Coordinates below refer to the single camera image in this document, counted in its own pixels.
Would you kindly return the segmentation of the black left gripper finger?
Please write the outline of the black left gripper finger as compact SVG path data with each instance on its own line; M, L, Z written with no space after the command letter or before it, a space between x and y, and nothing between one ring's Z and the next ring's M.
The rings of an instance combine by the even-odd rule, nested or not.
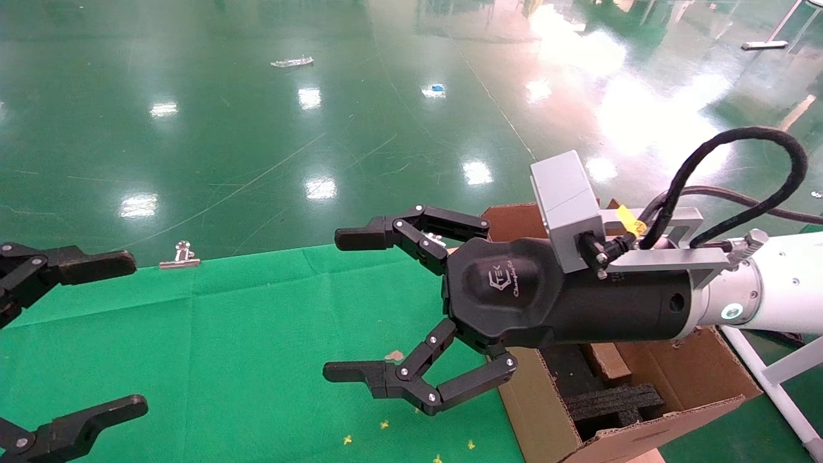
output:
M76 246L40 250L18 243L1 249L1 328L14 322L54 287L77 286L133 275L127 250L88 255Z
M68 462L87 455L106 428L148 413L143 395L128 395L55 418L35 431L1 419L2 462Z

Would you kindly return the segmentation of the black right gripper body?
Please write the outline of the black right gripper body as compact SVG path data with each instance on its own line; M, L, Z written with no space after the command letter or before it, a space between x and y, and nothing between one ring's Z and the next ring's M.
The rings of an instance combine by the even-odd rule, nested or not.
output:
M550 241L532 238L471 239L447 258L444 287L445 313L476 350L670 340L692 302L685 270L565 273Z

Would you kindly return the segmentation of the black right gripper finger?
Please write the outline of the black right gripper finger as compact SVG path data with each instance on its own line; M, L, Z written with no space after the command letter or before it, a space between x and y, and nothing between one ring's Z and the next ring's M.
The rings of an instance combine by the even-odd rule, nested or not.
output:
M512 379L518 360L502 345L481 349L488 363L460 376L432 386L424 375L452 345L458 326L452 320L441 320L399 364L391 361L330 361L323 366L323 377L329 382L361 382L374 399L403 399L422 413L435 416L444 410L490 392Z
M334 243L342 251L387 250L397 247L433 275L442 276L449 252L428 234L467 242L474 238L488 238L490 228L489 220L476 215L415 206L397 215L373 217L364 228L338 228L334 234Z

